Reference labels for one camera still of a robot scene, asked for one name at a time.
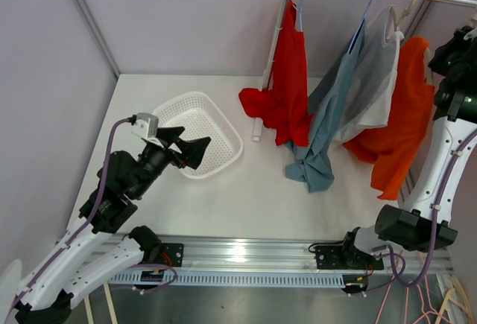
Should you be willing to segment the blue grey t shirt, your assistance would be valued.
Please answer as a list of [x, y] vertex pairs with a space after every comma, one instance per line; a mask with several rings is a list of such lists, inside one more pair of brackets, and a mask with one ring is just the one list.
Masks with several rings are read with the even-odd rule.
[[309, 144], [301, 147], [293, 141], [285, 146], [294, 161], [285, 167], [285, 177], [306, 184], [309, 193], [329, 189], [334, 174], [328, 150], [344, 112], [358, 57], [364, 45], [366, 19], [362, 18], [353, 37], [309, 96]]

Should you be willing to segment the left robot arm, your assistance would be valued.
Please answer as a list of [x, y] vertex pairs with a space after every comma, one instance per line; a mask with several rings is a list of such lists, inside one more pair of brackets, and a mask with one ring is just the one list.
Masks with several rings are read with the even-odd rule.
[[171, 267], [161, 239], [146, 225], [135, 227], [113, 250], [85, 260], [138, 209], [140, 200], [163, 171], [197, 169], [211, 138], [183, 140], [184, 127], [154, 128], [137, 158], [107, 150], [98, 187], [52, 253], [19, 284], [12, 304], [18, 323], [64, 323], [86, 296], [114, 275], [137, 264]]

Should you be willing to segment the white t shirt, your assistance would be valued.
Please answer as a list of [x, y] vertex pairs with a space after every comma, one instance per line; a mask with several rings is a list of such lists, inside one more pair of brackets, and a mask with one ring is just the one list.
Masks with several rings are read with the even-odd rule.
[[334, 144], [343, 144], [365, 130], [388, 125], [402, 39], [392, 5], [367, 23]]

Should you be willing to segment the wooden hanger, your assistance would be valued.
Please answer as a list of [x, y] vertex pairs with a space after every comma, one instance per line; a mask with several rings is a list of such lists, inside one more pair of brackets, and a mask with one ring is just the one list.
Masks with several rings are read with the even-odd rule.
[[403, 39], [404, 33], [401, 31], [401, 26], [404, 20], [414, 10], [416, 3], [417, 0], [411, 0], [410, 4], [402, 10], [401, 14], [397, 14], [397, 10], [393, 5], [389, 7], [383, 30], [384, 43], [389, 43], [395, 34], [397, 34], [400, 39]]
[[433, 85], [435, 84], [434, 73], [430, 69], [429, 64], [432, 61], [433, 53], [429, 48], [426, 48], [423, 53], [423, 65], [424, 65], [424, 81], [427, 84]]

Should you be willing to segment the orange t shirt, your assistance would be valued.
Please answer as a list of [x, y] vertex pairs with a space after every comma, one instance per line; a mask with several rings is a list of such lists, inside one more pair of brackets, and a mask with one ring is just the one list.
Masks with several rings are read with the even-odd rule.
[[370, 187], [380, 191], [380, 200], [397, 200], [428, 129], [435, 86], [425, 76], [425, 51], [429, 42], [413, 36], [399, 53], [397, 81], [388, 124], [362, 131], [344, 143], [361, 162], [371, 164]]

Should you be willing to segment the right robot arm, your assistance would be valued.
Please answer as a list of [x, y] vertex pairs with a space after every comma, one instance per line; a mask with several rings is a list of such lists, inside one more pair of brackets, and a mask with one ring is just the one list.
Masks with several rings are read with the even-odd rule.
[[377, 266], [379, 251], [397, 248], [428, 257], [454, 243], [455, 192], [476, 146], [476, 38], [471, 27], [429, 51], [421, 36], [401, 48], [391, 113], [385, 127], [344, 143], [372, 165], [371, 186], [385, 201], [375, 224], [347, 233], [343, 265]]

